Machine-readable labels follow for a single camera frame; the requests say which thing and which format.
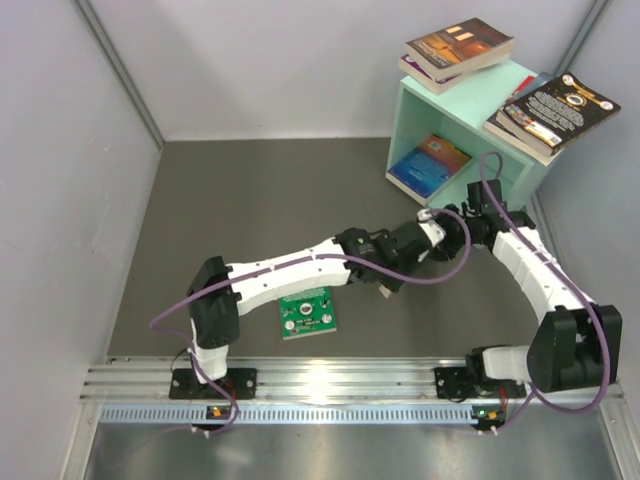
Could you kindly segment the orange blue sunset book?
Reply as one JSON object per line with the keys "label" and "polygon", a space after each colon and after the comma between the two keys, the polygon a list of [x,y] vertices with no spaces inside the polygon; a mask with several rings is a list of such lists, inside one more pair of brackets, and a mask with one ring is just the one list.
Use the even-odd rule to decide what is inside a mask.
{"label": "orange blue sunset book", "polygon": [[428,205],[471,159],[450,141],[432,134],[395,162],[385,177],[419,204]]}

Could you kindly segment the purple Roald Dahl book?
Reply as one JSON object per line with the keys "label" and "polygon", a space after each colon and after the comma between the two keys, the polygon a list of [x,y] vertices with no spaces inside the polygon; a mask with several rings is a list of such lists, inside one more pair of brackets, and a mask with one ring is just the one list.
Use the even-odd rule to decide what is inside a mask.
{"label": "purple Roald Dahl book", "polygon": [[407,54],[399,58],[399,68],[436,95],[445,93],[465,79],[464,75],[457,75],[444,80],[434,80]]}

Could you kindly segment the Edward Tulane dark book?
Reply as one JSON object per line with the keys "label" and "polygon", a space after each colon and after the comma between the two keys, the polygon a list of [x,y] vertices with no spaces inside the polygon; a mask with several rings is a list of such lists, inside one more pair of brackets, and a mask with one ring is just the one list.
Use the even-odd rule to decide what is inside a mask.
{"label": "Edward Tulane dark book", "polygon": [[514,46],[513,36],[471,18],[410,40],[405,50],[429,77],[441,81],[502,63]]}

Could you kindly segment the black back cover book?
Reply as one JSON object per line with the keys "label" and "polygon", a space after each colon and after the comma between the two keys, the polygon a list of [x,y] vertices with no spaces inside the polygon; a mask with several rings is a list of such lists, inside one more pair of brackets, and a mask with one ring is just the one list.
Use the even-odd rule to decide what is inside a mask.
{"label": "black back cover book", "polygon": [[551,157],[621,111],[572,72],[550,79],[497,112],[497,122],[537,153]]}

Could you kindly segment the red Treehouse book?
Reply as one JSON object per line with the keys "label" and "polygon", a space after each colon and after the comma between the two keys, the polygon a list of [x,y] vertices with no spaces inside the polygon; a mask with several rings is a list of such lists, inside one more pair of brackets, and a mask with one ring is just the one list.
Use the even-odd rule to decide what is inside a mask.
{"label": "red Treehouse book", "polygon": [[529,75],[527,76],[518,87],[507,97],[504,101],[505,104],[509,104],[513,102],[519,95],[523,94],[527,87],[531,85],[531,83],[536,79],[536,76]]}

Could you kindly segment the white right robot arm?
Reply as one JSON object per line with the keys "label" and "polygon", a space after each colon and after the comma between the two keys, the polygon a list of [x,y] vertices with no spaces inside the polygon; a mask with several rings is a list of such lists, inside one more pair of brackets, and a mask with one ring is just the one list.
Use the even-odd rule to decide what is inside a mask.
{"label": "white right robot arm", "polygon": [[466,357],[479,384],[530,383],[552,393],[599,387],[617,378],[622,317],[599,305],[567,279],[543,245],[533,221],[522,211],[502,217],[501,184],[474,182],[459,208],[465,223],[446,219],[439,253],[451,259],[467,244],[487,248],[521,288],[538,320],[526,346],[479,347]]}

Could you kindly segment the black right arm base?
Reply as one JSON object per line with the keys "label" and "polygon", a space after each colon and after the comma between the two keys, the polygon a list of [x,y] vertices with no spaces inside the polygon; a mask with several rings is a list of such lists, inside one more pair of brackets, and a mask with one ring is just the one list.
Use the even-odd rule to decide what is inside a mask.
{"label": "black right arm base", "polygon": [[461,403],[469,399],[508,400],[525,398],[523,385],[511,380],[481,380],[471,375],[465,367],[436,367],[433,370],[436,393],[439,399]]}

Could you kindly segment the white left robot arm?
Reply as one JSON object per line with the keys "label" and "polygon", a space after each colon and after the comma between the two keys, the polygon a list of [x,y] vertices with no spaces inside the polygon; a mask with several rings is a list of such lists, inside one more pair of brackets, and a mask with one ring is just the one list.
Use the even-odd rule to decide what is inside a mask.
{"label": "white left robot arm", "polygon": [[309,249],[252,264],[227,264],[220,256],[206,260],[189,296],[220,282],[232,283],[188,306],[197,381],[204,385],[226,376],[228,350],[240,336],[241,316],[316,287],[362,282],[396,292],[404,284],[399,277],[414,274],[445,236],[444,227],[427,215],[391,231],[349,228]]}

